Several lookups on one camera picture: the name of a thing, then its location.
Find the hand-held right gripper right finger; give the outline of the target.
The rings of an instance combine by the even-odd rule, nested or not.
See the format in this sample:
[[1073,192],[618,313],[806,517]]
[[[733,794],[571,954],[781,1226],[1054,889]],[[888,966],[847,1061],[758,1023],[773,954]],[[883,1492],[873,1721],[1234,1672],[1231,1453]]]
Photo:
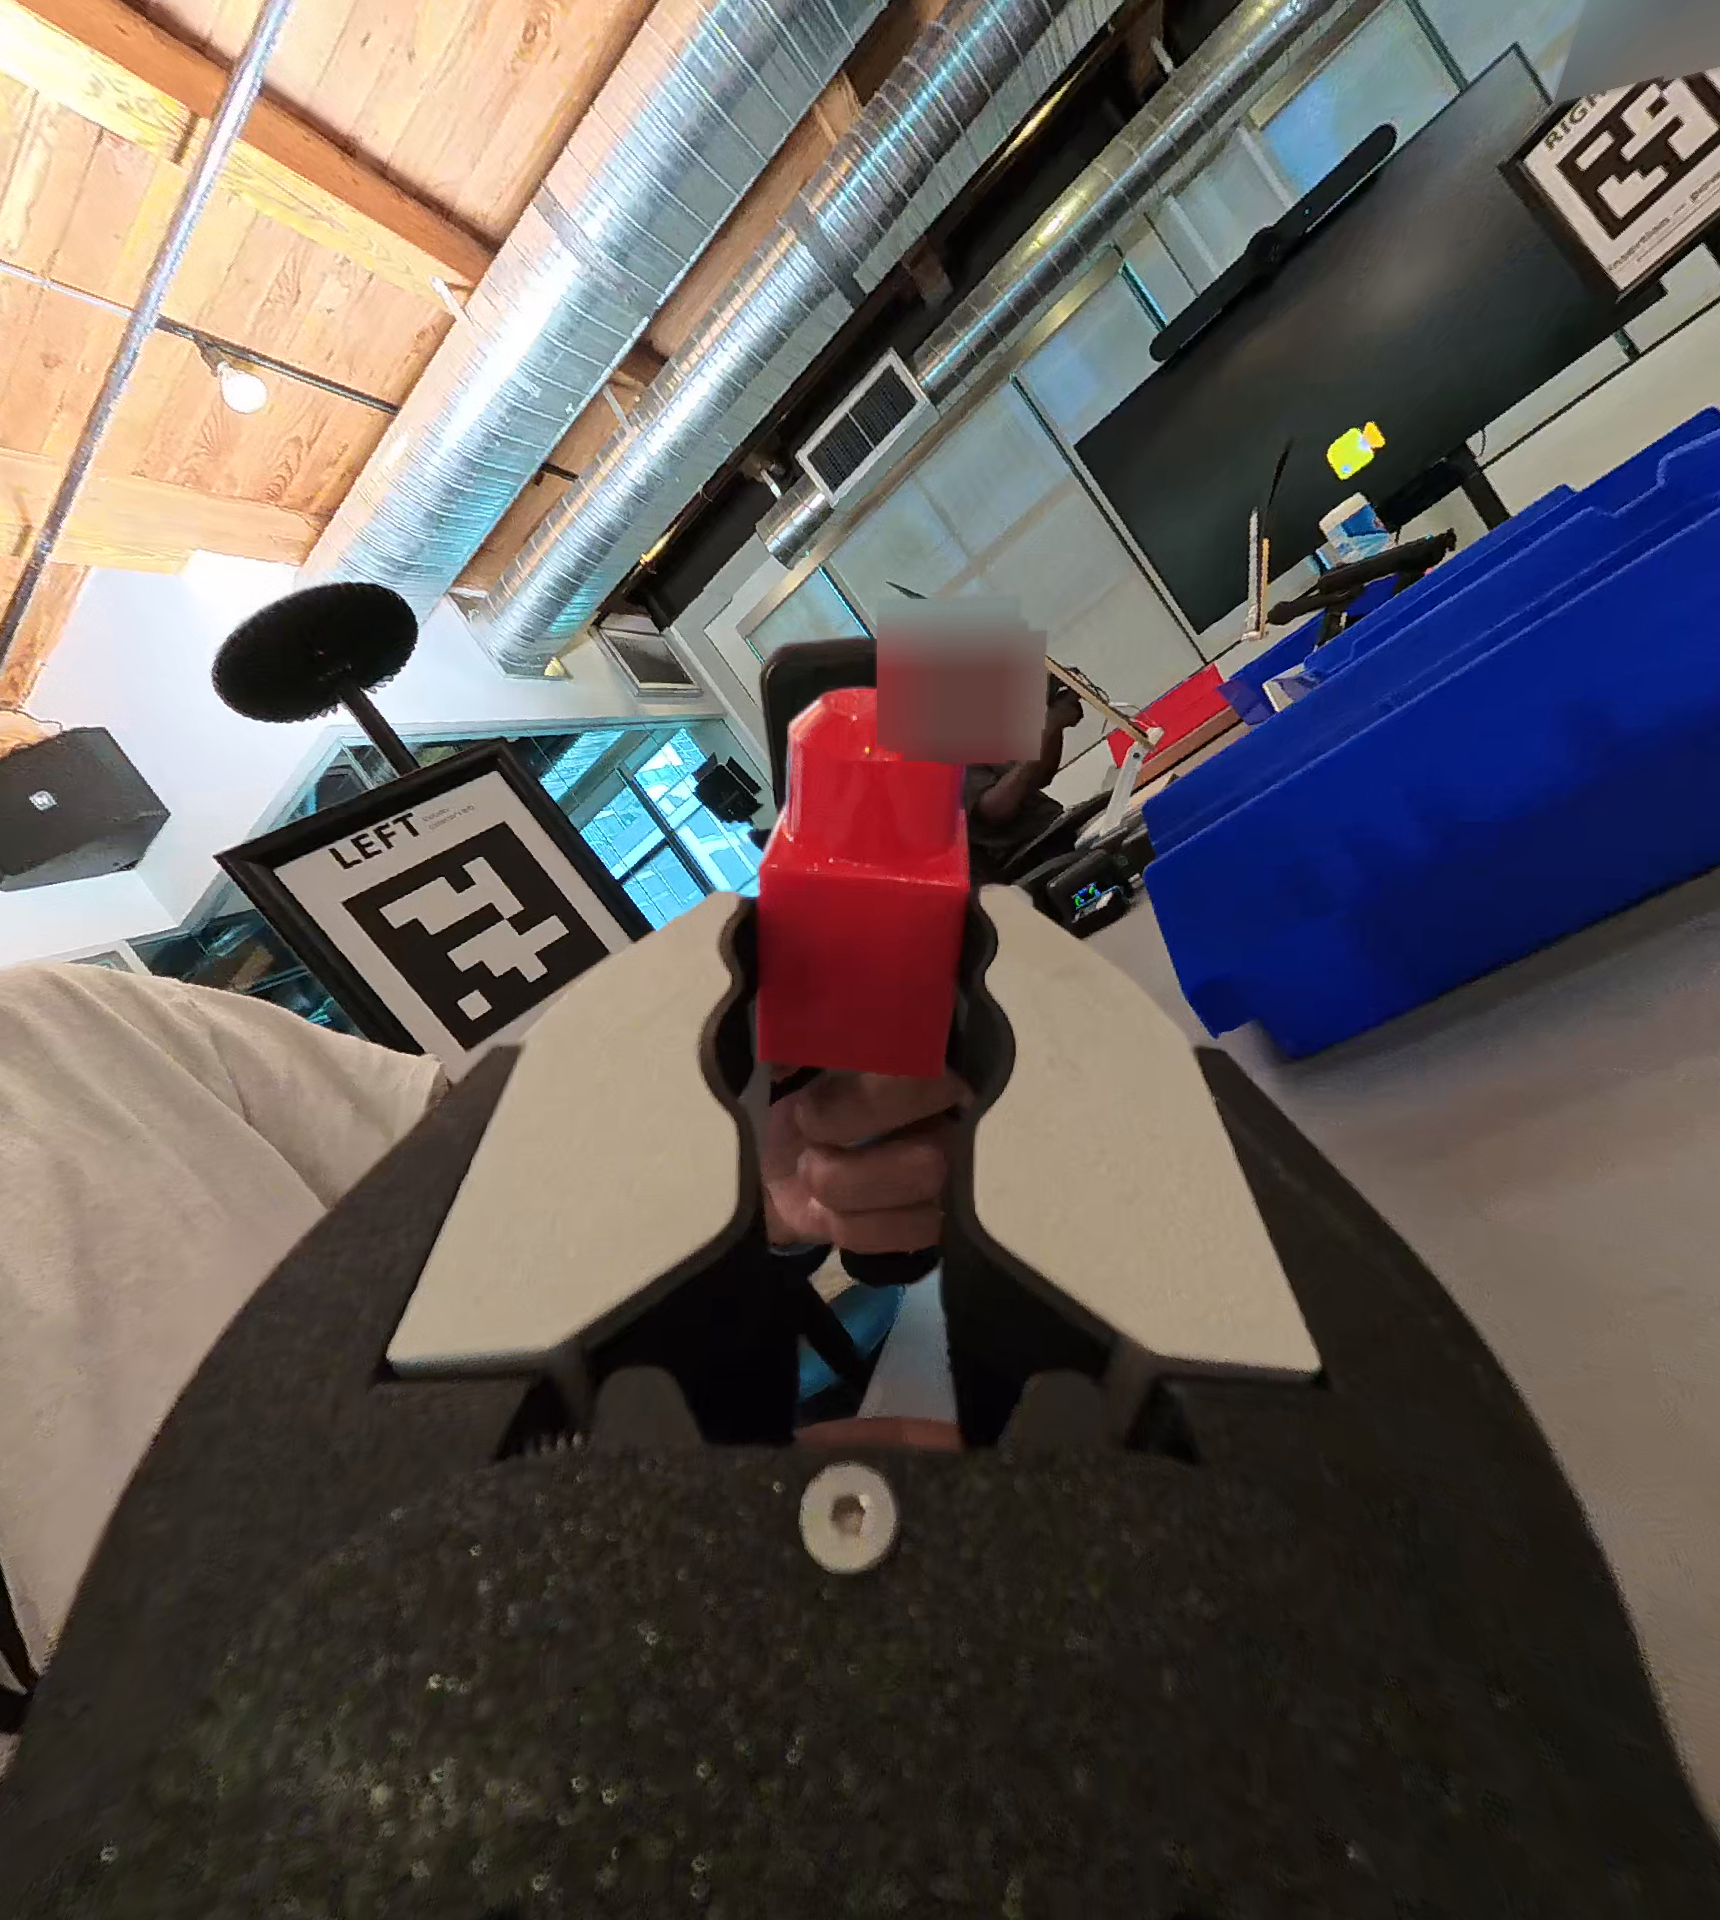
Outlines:
[[979,899],[996,1059],[965,1228],[1100,1381],[1317,1381],[1323,1356],[1188,1035],[1015,886]]

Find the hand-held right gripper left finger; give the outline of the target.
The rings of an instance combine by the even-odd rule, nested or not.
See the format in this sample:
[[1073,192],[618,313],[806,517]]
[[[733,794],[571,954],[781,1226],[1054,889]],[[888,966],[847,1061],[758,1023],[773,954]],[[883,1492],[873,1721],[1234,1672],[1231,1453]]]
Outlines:
[[758,1226],[754,900],[717,893],[554,997],[388,1347],[406,1381],[559,1373]]

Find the red block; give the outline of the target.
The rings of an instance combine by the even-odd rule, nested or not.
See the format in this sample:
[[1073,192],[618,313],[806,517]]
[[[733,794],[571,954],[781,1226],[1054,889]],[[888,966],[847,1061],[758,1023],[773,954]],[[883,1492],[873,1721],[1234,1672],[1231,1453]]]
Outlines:
[[756,1046],[777,1069],[945,1072],[970,902],[963,771],[878,738],[873,687],[786,733],[756,896]]

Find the blue plastic bin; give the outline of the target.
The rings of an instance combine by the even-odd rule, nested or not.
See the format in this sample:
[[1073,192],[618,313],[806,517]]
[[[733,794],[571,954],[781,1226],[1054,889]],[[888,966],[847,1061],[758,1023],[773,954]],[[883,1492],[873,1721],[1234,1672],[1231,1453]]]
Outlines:
[[1720,865],[1720,412],[1555,488],[1147,807],[1207,1035],[1350,1042]]

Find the person's left hand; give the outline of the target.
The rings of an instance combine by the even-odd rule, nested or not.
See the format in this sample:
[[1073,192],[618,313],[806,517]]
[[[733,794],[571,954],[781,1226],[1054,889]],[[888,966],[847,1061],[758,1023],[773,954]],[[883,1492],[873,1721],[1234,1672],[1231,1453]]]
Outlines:
[[766,1241],[843,1255],[920,1255],[945,1238],[956,1074],[823,1071],[777,1099],[761,1133]]

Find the white air vent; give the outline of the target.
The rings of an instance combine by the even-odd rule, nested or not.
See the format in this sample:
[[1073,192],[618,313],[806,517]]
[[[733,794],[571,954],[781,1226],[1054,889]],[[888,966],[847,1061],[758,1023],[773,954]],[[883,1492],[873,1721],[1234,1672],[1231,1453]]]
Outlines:
[[901,458],[941,410],[909,362],[888,351],[799,451],[799,466],[833,509]]

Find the framed marker sign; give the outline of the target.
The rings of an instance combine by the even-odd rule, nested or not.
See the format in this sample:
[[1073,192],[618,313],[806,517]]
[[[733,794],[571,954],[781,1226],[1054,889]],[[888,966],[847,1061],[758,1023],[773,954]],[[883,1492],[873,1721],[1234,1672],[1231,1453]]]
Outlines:
[[653,933],[507,738],[227,848],[217,865],[364,1038],[454,1078]]

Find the black charger with display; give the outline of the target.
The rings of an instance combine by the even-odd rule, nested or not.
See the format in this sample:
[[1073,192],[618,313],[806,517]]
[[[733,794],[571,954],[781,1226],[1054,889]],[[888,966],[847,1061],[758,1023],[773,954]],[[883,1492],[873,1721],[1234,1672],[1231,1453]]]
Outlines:
[[1149,865],[1143,853],[1095,845],[1045,882],[1041,910],[1087,941],[1132,910]]

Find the red bin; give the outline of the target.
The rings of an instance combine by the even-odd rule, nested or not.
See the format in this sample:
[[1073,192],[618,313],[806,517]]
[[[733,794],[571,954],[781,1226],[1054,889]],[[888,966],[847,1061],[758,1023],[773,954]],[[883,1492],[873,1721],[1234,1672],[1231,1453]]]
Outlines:
[[1143,706],[1128,726],[1115,728],[1108,742],[1126,742],[1132,733],[1149,737],[1156,748],[1165,748],[1192,737],[1202,726],[1214,726],[1226,718],[1236,721],[1231,701],[1225,693],[1225,673],[1218,665],[1202,666],[1168,693]]

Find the person's light clothing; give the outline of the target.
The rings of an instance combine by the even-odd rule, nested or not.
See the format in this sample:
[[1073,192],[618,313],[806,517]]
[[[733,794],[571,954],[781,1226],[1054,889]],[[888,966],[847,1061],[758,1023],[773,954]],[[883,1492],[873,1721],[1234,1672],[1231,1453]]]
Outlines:
[[128,1841],[238,1620],[425,1486],[415,1443],[484,1439],[373,1381],[492,1099],[278,1276],[448,1089],[256,999],[0,972],[0,1916]]

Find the small blue bin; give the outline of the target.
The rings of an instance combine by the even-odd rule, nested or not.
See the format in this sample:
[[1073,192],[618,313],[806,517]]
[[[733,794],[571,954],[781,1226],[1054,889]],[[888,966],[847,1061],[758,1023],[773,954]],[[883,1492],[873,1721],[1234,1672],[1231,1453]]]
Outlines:
[[1243,666],[1226,673],[1222,685],[1259,691],[1280,674],[1299,670],[1319,648],[1336,639],[1346,623],[1346,612],[1317,610]]

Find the black metal stand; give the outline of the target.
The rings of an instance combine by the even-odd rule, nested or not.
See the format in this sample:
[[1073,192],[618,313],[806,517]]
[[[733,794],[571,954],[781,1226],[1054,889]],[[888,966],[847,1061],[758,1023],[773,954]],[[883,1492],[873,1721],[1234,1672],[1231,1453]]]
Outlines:
[[1419,540],[1400,540],[1369,559],[1333,566],[1307,590],[1272,603],[1263,631],[1319,617],[1323,626],[1317,644],[1327,644],[1352,620],[1366,617],[1362,603],[1382,585],[1391,583],[1387,599],[1394,599],[1445,564],[1456,548],[1459,533],[1447,530]]

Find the large black screen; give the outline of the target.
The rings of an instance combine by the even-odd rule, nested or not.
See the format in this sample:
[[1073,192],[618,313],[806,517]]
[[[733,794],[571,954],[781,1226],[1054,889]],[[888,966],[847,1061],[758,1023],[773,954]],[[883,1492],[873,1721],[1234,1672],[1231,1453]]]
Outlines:
[[1626,315],[1504,165],[1550,100],[1506,51],[1280,271],[1076,442],[1201,633],[1248,599],[1250,517],[1291,568],[1355,493],[1377,509],[1608,342]]

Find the silver air duct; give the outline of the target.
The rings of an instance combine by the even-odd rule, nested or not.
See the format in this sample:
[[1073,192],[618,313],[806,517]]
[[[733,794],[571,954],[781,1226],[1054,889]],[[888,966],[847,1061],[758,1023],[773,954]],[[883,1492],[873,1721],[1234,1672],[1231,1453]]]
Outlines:
[[472,631],[538,680],[963,190],[1147,5],[945,5],[491,585]]
[[429,615],[826,93],[881,2],[661,2],[296,571]]

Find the black wall speaker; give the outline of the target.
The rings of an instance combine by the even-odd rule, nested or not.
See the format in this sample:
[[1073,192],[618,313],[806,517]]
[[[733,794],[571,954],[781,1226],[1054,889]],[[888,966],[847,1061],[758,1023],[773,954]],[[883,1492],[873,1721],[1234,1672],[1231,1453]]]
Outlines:
[[0,893],[134,870],[173,812],[106,728],[71,728],[0,759]]

